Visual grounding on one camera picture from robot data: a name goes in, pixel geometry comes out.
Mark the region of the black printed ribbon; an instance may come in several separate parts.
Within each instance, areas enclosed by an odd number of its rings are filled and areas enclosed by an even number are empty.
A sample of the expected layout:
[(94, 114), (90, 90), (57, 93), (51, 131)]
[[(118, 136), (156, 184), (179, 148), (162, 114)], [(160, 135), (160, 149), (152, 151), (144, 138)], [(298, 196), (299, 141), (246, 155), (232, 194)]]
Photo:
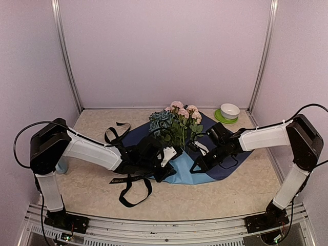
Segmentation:
[[(122, 143), (122, 140), (127, 136), (131, 129), (131, 125), (128, 122), (125, 123), (120, 123), (116, 122), (117, 126), (123, 126), (123, 125), (128, 125), (128, 129), (124, 131), (124, 133), (119, 136), (117, 134), (117, 131), (114, 127), (109, 127), (107, 130), (105, 130), (105, 142), (108, 143), (112, 147), (117, 147), (122, 158), (121, 164), (114, 170), (114, 173), (118, 174), (127, 174), (127, 177), (122, 181), (126, 183), (126, 188), (121, 191), (120, 196), (119, 196), (119, 201), (122, 203), (125, 207), (127, 208), (132, 208), (143, 201), (145, 201), (152, 193), (152, 185), (151, 182), (145, 177), (145, 175), (138, 175), (135, 177), (132, 177), (131, 175), (136, 172), (136, 166), (134, 165), (135, 163), (132, 161), (132, 159), (129, 157), (130, 150), (133, 149), (133, 147), (124, 147), (124, 144)], [(132, 187), (132, 182), (134, 181), (139, 181), (143, 180), (147, 190), (148, 194), (146, 198), (143, 200), (139, 201), (138, 203), (130, 203), (125, 199), (126, 193), (131, 189)]]

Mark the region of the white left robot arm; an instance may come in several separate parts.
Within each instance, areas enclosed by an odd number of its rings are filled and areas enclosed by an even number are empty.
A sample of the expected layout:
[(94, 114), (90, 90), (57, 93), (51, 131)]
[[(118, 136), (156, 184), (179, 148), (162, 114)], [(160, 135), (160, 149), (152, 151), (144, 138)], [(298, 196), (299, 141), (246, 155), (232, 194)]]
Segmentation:
[(124, 146), (122, 140), (129, 133), (126, 130), (118, 135), (114, 128), (108, 129), (114, 139), (107, 136), (105, 142), (99, 142), (84, 136), (67, 126), (66, 121), (57, 118), (45, 122), (45, 127), (31, 137), (30, 168), (34, 173), (44, 202), (52, 220), (61, 228), (68, 227), (72, 217), (64, 211), (65, 205), (57, 184), (59, 169), (68, 168), (67, 159), (79, 159), (111, 172), (125, 175), (122, 180), (126, 188), (121, 192), (119, 201), (127, 208), (134, 207), (125, 199), (132, 183), (142, 180), (152, 193), (150, 178), (162, 182), (176, 174), (170, 161), (180, 154), (173, 146), (164, 145), (152, 134), (143, 137), (133, 146)]

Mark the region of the aluminium table frame rail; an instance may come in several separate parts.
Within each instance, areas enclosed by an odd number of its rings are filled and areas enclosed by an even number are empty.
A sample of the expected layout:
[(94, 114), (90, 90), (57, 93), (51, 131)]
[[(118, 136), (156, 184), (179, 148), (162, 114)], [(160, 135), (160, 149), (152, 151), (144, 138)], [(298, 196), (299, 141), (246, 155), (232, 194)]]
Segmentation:
[[(20, 228), (18, 243), (28, 245), (32, 233), (42, 236), (41, 206), (30, 204)], [(88, 216), (85, 234), (74, 232), (72, 240), (61, 240), (69, 232), (45, 225), (45, 234), (68, 245), (245, 245), (246, 237), (261, 236), (278, 228), (248, 233), (244, 216), (191, 221), (141, 221)], [(282, 245), (319, 245), (302, 203), (293, 208), (293, 223)]]

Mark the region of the corner metal post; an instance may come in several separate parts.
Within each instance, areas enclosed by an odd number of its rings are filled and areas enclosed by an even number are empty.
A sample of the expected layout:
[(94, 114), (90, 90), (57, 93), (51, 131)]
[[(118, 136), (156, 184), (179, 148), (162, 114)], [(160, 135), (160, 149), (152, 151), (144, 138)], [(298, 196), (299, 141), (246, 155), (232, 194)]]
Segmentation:
[(278, 9), (278, 0), (271, 0), (271, 5), (270, 5), (270, 11), (269, 11), (269, 18), (268, 18), (268, 24), (265, 32), (265, 39), (264, 39), (264, 45), (263, 45), (263, 50), (261, 54), (261, 59), (260, 59), (260, 64), (258, 68), (258, 72), (256, 75), (256, 81), (255, 81), (255, 86), (252, 92), (252, 96), (248, 105), (248, 112), (250, 114), (253, 113), (256, 102), (260, 93), (260, 88), (262, 85), (262, 80), (265, 72), (265, 68), (267, 65), (267, 61), (269, 58), (269, 53), (270, 53), (270, 46), (272, 42), (272, 37), (274, 33), (274, 27), (275, 27), (275, 20), (276, 20), (276, 15), (277, 15), (277, 9)]
[(59, 2), (59, 0), (52, 0), (51, 5), (52, 5), (52, 12), (53, 12), (54, 21), (55, 21), (55, 25), (56, 25), (56, 29), (57, 29), (57, 36), (58, 36), (58, 40), (59, 40), (60, 51), (61, 51), (61, 55), (63, 58), (69, 87), (71, 89), (71, 93), (72, 93), (73, 100), (75, 102), (77, 111), (79, 114), (81, 114), (82, 111), (84, 110), (84, 107), (81, 102), (81, 98), (80, 98), (80, 95), (78, 92), (78, 88), (77, 88), (75, 78), (73, 75), (73, 71), (72, 71), (72, 67), (71, 67), (69, 52), (68, 52), (66, 40), (65, 40), (64, 26), (63, 26), (63, 21), (62, 21), (61, 12), (60, 12), (60, 2)]

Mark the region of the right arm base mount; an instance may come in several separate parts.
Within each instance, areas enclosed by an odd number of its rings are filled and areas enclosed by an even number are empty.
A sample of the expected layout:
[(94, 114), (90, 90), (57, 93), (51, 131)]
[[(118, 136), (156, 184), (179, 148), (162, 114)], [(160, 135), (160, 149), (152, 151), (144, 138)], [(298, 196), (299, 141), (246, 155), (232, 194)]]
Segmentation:
[(272, 200), (264, 213), (247, 216), (244, 221), (248, 233), (276, 228), (290, 222), (286, 209), (278, 208)]

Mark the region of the fake flower bunch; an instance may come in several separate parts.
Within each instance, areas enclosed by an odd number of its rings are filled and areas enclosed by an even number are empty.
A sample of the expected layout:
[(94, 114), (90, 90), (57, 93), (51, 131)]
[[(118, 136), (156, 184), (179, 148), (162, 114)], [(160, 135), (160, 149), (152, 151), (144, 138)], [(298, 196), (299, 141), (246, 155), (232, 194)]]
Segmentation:
[(187, 140), (203, 137), (202, 115), (194, 105), (174, 101), (160, 112), (149, 116), (149, 133), (167, 147), (185, 149)]

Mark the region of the green plastic saucer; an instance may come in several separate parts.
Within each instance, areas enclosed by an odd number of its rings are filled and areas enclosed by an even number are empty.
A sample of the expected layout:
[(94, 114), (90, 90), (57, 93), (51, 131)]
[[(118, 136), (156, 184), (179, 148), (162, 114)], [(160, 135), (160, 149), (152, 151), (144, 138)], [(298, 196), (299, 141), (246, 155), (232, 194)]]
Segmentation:
[(230, 125), (230, 124), (234, 124), (238, 121), (238, 117), (236, 117), (234, 119), (224, 118), (223, 115), (221, 114), (220, 109), (215, 110), (214, 116), (219, 122), (224, 123), (224, 124), (229, 124)]

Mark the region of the white ceramic bowl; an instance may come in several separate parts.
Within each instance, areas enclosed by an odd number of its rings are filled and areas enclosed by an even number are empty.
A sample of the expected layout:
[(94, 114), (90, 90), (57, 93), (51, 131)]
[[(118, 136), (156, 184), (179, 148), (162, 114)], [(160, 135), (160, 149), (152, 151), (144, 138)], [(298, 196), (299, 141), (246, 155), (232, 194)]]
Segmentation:
[(240, 109), (236, 105), (230, 103), (222, 104), (220, 106), (220, 111), (224, 118), (230, 120), (236, 119), (240, 114)]

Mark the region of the right corner metal post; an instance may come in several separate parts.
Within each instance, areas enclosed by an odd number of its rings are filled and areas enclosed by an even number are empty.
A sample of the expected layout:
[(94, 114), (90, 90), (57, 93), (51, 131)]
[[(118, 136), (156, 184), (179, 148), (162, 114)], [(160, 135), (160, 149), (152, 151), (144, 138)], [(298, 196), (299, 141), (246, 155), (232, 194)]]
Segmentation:
[(258, 72), (256, 75), (256, 81), (255, 81), (255, 86), (252, 92), (252, 96), (248, 105), (248, 112), (250, 114), (253, 113), (256, 102), (260, 93), (260, 88), (262, 85), (262, 80), (265, 72), (265, 68), (267, 65), (267, 61), (269, 58), (269, 53), (270, 53), (270, 46), (272, 42), (272, 37), (274, 33), (274, 27), (275, 27), (275, 20), (276, 20), (276, 15), (277, 15), (277, 9), (278, 9), (278, 0), (271, 0), (271, 5), (270, 5), (270, 11), (269, 11), (269, 18), (268, 18), (268, 24), (265, 32), (265, 39), (264, 39), (264, 45), (263, 45), (263, 50), (261, 54), (261, 59), (260, 59), (260, 64), (258, 68)]

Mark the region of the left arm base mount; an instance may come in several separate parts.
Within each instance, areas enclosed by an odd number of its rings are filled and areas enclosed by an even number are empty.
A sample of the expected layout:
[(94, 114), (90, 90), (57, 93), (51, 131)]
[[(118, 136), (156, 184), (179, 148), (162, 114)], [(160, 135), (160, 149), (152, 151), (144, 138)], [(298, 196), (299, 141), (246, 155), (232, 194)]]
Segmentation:
[(69, 214), (66, 212), (66, 208), (63, 207), (61, 211), (48, 211), (44, 223), (48, 226), (70, 231), (72, 233), (85, 234), (89, 225), (89, 218)]

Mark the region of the white blue paper cup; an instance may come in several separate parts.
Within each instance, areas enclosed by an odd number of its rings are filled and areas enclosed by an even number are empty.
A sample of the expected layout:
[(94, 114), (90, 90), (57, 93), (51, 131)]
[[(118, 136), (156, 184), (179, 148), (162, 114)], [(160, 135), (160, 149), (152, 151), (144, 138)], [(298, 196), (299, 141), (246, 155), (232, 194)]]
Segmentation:
[(68, 171), (68, 163), (67, 160), (64, 156), (62, 156), (58, 163), (55, 166), (55, 169), (59, 175), (66, 174)]

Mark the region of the left corner metal post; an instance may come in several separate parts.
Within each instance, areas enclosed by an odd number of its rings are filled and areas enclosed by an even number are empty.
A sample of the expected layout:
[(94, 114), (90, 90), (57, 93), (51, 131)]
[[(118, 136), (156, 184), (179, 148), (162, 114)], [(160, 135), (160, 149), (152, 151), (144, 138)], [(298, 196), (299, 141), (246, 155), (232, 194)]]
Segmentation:
[(71, 93), (72, 93), (73, 100), (75, 102), (77, 111), (79, 114), (81, 114), (82, 111), (84, 110), (84, 107), (81, 102), (81, 98), (80, 98), (80, 95), (78, 92), (78, 88), (77, 88), (75, 78), (73, 75), (73, 71), (72, 71), (72, 67), (71, 67), (69, 52), (68, 52), (66, 40), (65, 40), (64, 26), (63, 26), (63, 21), (62, 21), (61, 12), (60, 12), (60, 2), (59, 2), (59, 0), (52, 0), (51, 5), (52, 5), (52, 12), (53, 12), (54, 21), (55, 21), (55, 25), (56, 25), (56, 29), (57, 29), (57, 36), (58, 36), (58, 40), (59, 40), (60, 51), (61, 51), (61, 55), (63, 58), (69, 87), (71, 89)]

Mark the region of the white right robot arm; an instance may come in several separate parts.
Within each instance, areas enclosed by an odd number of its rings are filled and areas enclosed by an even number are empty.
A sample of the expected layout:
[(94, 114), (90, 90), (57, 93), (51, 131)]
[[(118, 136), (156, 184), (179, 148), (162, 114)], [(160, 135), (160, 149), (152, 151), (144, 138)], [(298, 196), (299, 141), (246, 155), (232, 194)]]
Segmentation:
[(271, 203), (271, 208), (262, 216), (262, 223), (272, 228), (282, 219), (282, 212), (300, 192), (302, 185), (318, 166), (324, 141), (304, 114), (275, 125), (253, 129), (241, 128), (236, 132), (217, 123), (206, 131), (215, 148), (194, 161), (190, 172), (205, 173), (223, 163), (228, 157), (252, 152), (257, 149), (280, 150), (281, 160), (288, 160), (290, 170)]

